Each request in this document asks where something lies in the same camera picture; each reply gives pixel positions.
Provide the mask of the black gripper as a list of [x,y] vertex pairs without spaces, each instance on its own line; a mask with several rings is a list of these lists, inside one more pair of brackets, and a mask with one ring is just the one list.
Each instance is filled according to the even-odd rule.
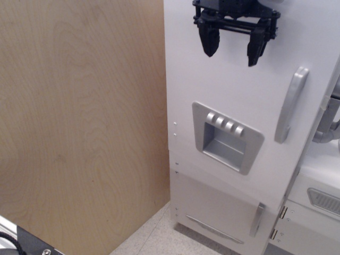
[[281,14],[259,1],[193,1],[194,24],[199,29],[204,53],[212,57],[220,42],[220,29],[250,35],[248,66],[255,66],[267,42],[277,36]]

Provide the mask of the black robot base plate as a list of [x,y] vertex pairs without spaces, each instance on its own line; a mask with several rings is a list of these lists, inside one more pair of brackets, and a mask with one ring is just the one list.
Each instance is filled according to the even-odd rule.
[[1,254],[63,254],[55,247],[1,216]]

